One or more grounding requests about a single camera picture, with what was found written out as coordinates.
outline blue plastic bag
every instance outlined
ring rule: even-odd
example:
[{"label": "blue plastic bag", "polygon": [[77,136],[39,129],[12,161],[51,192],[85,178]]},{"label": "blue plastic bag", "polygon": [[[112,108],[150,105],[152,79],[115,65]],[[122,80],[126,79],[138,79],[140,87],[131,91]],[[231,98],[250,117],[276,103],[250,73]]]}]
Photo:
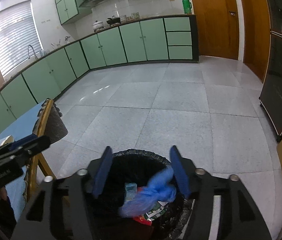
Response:
[{"label": "blue plastic bag", "polygon": [[157,201],[173,202],[176,198],[177,189],[168,184],[173,178],[173,169],[166,168],[156,173],[148,182],[147,187],[138,192],[134,199],[125,202],[119,208],[121,217],[132,218],[150,211]]}]

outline drawer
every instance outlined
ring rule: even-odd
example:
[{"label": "drawer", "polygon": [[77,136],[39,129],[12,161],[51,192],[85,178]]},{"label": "drawer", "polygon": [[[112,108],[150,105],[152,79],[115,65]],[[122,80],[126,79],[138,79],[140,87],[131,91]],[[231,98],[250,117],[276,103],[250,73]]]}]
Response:
[{"label": "drawer", "polygon": [[188,17],[164,18],[165,28],[170,31],[191,31],[190,19]]},{"label": "drawer", "polygon": [[167,33],[168,45],[192,45],[191,32],[171,32]]},{"label": "drawer", "polygon": [[170,59],[193,59],[192,46],[169,46]]}]

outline green thermos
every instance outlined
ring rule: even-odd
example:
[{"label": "green thermos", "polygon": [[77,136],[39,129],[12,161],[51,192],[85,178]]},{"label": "green thermos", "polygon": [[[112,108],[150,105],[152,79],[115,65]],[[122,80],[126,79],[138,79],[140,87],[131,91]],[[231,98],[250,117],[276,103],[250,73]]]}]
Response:
[{"label": "green thermos", "polygon": [[185,14],[192,14],[192,4],[190,3],[189,0],[182,0],[183,3],[183,10]]}]

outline blue tablecloth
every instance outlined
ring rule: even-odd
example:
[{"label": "blue tablecloth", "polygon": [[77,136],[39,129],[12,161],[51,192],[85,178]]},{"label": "blue tablecloth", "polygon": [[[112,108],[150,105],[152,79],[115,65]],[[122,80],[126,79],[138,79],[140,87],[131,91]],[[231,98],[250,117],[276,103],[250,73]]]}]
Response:
[{"label": "blue tablecloth", "polygon": [[[15,120],[9,127],[7,127],[0,134],[0,139],[12,135],[14,141],[17,141],[28,135],[31,135],[33,133],[33,129],[36,124],[36,121],[38,120],[39,111],[44,102],[45,100],[34,106],[32,109],[30,109],[25,114],[20,116],[17,120]],[[11,206],[14,210],[16,221],[18,221],[18,219],[20,218],[20,215],[26,203],[23,197],[23,192],[26,187],[24,181],[26,167],[24,166],[22,169],[24,174],[5,186],[7,190],[7,194],[11,201]]]}]

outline black pot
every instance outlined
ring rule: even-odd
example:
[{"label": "black pot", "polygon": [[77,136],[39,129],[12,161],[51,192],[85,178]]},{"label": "black pot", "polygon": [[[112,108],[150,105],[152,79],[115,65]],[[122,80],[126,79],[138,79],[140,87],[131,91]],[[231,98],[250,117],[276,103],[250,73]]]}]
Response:
[{"label": "black pot", "polygon": [[108,18],[108,20],[107,20],[106,22],[107,22],[109,25],[112,25],[112,24],[115,24],[115,23],[121,23],[119,17]]}]

